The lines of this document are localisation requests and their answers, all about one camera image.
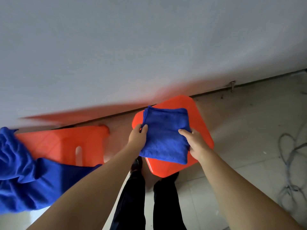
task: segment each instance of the person's right arm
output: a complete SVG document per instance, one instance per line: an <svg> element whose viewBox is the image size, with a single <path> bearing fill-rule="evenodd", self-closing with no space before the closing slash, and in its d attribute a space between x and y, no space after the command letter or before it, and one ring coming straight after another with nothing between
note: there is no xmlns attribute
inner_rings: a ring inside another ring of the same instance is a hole
<svg viewBox="0 0 307 230"><path fill-rule="evenodd" d="M180 129L179 133L186 137L191 155L200 162L231 230L303 230L285 210L210 149L199 132Z"/></svg>

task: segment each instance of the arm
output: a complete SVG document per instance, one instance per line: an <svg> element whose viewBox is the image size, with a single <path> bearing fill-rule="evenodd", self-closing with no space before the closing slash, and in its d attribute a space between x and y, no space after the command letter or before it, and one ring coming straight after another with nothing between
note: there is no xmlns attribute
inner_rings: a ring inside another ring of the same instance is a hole
<svg viewBox="0 0 307 230"><path fill-rule="evenodd" d="M211 184L221 210L232 230L302 230L279 205L224 162L194 129L179 130L188 140Z"/></svg>
<svg viewBox="0 0 307 230"><path fill-rule="evenodd" d="M28 230L101 230L120 188L146 142L148 126L137 125L128 144L111 160L67 190Z"/></svg>

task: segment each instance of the folded blue cloth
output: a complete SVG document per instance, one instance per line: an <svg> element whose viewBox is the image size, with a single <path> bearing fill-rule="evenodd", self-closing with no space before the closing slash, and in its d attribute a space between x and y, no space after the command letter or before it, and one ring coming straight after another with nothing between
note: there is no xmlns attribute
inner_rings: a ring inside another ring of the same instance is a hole
<svg viewBox="0 0 307 230"><path fill-rule="evenodd" d="M0 129L0 214L39 210L52 205L95 167L34 160L7 127Z"/></svg>
<svg viewBox="0 0 307 230"><path fill-rule="evenodd" d="M162 161L186 164L189 143L178 130L189 132L188 111L185 108L159 109L148 106L144 110L143 124L148 125L146 144L140 156Z"/></svg>

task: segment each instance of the orange stool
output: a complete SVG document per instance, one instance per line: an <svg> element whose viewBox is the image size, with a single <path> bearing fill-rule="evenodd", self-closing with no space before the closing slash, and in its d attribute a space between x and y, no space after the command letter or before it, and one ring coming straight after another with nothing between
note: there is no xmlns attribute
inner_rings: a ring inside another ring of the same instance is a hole
<svg viewBox="0 0 307 230"><path fill-rule="evenodd" d="M204 138L204 140L206 141L206 143L208 144L210 148L214 147L214 142L211 138L211 135L204 121L202 120L202 117L192 98L188 96L180 95L180 96L173 97L162 103L159 103L157 105L154 105L153 107L161 108L161 109L186 108L188 111L188 115L189 115L190 127L194 128L195 130L201 133L202 137ZM132 121L133 128L135 128L137 124L143 123L143 112L144 111L136 113ZM165 178L197 162L197 160L191 156L190 152L188 152L188 163L186 165L181 165L178 163L167 162L167 161L161 161L161 160L152 159L152 158L146 158L146 161L147 161L147 164L151 172L161 178Z"/></svg>
<svg viewBox="0 0 307 230"><path fill-rule="evenodd" d="M46 159L76 165L76 148L82 148L82 166L103 164L103 143L109 128L102 126L72 127L59 130L16 134L34 159Z"/></svg>

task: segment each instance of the forearm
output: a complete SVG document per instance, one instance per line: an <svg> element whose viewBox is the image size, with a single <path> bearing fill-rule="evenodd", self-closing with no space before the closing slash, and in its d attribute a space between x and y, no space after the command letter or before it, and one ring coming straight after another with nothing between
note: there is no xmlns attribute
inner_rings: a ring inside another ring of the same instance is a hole
<svg viewBox="0 0 307 230"><path fill-rule="evenodd" d="M207 150L200 164L232 230L302 229L288 213L214 151Z"/></svg>
<svg viewBox="0 0 307 230"><path fill-rule="evenodd" d="M101 230L138 153L127 145L65 192L29 230Z"/></svg>

